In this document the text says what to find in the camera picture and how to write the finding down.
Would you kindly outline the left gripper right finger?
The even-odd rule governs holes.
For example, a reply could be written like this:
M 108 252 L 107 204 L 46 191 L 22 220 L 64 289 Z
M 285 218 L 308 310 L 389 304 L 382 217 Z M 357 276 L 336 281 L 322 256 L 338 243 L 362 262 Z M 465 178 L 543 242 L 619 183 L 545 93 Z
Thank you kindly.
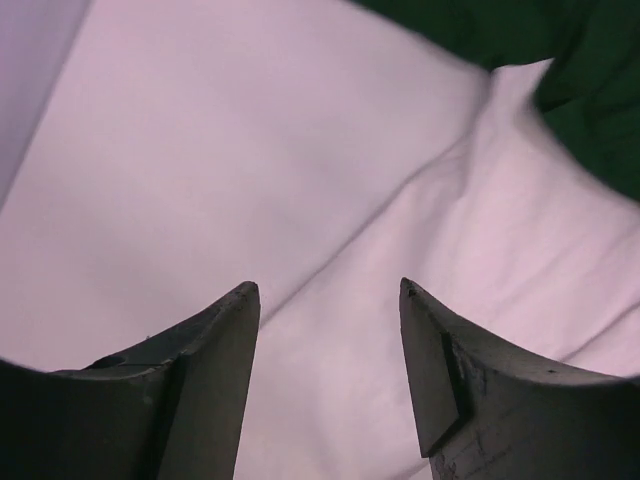
M 437 479 L 639 475 L 639 382 L 518 347 L 403 279 L 401 337 L 421 455 Z

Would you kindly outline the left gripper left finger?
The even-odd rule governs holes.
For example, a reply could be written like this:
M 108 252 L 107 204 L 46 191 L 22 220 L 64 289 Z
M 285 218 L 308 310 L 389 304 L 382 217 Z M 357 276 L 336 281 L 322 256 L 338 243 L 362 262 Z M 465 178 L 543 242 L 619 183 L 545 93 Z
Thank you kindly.
M 260 319 L 244 282 L 80 370 L 1 365 L 5 479 L 230 479 Z

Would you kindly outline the white and green t shirt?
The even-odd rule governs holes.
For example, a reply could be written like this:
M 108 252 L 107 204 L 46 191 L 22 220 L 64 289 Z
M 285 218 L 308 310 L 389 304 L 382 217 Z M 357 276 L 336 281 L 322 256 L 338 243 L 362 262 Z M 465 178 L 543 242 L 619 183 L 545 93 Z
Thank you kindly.
M 76 369 L 251 280 L 239 479 L 426 479 L 402 278 L 639 371 L 639 210 L 531 100 L 344 1 L 1 5 L 1 354 Z

